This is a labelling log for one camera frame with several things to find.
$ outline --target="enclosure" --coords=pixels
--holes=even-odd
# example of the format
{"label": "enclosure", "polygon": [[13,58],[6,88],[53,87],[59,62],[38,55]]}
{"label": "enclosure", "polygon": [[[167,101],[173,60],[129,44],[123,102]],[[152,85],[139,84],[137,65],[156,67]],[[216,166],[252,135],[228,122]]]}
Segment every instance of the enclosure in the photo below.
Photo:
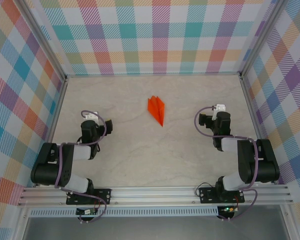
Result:
{"label": "enclosure", "polygon": [[[280,170],[230,222],[215,217],[224,204],[196,196],[238,170],[238,154],[195,128],[216,104],[232,135],[270,140]],[[100,152],[72,166],[112,190],[88,225],[82,205],[30,179],[44,143],[82,136],[82,110],[113,123]],[[300,0],[0,0],[0,240],[75,235],[300,239]]]}

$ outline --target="mounting plate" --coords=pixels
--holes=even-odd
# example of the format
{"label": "mounting plate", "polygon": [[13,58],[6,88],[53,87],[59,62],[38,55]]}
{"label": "mounting plate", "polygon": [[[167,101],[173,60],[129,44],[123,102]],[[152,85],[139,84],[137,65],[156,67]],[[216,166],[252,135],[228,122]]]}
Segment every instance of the mounting plate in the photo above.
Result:
{"label": "mounting plate", "polygon": [[[93,190],[93,196],[99,197],[103,199],[106,204],[110,204],[110,199],[111,199],[111,189],[110,188],[95,188]],[[66,205],[94,205],[95,202],[99,204],[98,200],[92,197],[87,197],[87,196],[80,196],[77,194],[70,194],[67,193],[67,196],[70,198],[66,198]]]}
{"label": "mounting plate", "polygon": [[238,199],[238,203],[244,203],[245,197],[243,194],[242,194],[242,196],[240,196],[240,194],[241,194],[241,192],[239,192],[239,191],[233,191],[232,197],[227,198],[226,201],[220,201],[220,199],[218,198],[218,195],[217,195],[216,188],[214,188],[214,187],[200,187],[199,188],[199,196],[200,196],[201,204],[220,204],[220,203],[236,204],[237,200],[236,200],[235,196]]}

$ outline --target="marble surface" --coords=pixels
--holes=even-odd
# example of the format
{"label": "marble surface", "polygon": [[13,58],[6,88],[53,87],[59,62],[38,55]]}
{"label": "marble surface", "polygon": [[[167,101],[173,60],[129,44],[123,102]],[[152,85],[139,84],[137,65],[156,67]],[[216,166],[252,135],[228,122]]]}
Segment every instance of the marble surface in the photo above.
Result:
{"label": "marble surface", "polygon": [[[152,95],[165,103],[163,127],[147,110]],[[218,103],[231,114],[233,135],[256,137],[236,75],[70,78],[53,141],[75,142],[81,110],[98,111],[112,119],[113,132],[93,160],[73,163],[73,173],[100,187],[214,185],[238,168],[237,156],[215,149],[196,131],[194,116]]]}

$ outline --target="orange paper airplane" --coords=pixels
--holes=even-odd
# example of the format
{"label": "orange paper airplane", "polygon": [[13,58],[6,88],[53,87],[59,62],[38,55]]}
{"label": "orange paper airplane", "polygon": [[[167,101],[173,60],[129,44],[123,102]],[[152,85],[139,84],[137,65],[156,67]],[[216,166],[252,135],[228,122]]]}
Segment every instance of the orange paper airplane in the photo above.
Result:
{"label": "orange paper airplane", "polygon": [[158,96],[152,96],[151,99],[148,98],[148,111],[163,127],[165,118],[165,104]]}

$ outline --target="metal bracket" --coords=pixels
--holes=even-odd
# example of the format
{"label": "metal bracket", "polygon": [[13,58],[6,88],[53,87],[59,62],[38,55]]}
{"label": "metal bracket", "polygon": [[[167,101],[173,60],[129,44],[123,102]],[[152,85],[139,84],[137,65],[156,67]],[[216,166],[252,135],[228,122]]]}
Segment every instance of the metal bracket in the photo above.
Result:
{"label": "metal bracket", "polygon": [[227,198],[226,201],[220,201],[217,195],[216,188],[214,187],[200,187],[199,188],[200,203],[202,204],[236,204],[237,199],[238,203],[244,203],[245,197],[242,192],[233,191],[233,197]]}
{"label": "metal bracket", "polygon": [[[110,204],[110,188],[95,188],[92,195],[103,199],[107,205]],[[67,193],[65,202],[66,205],[95,205],[96,203],[99,204],[95,198],[70,193]]]}

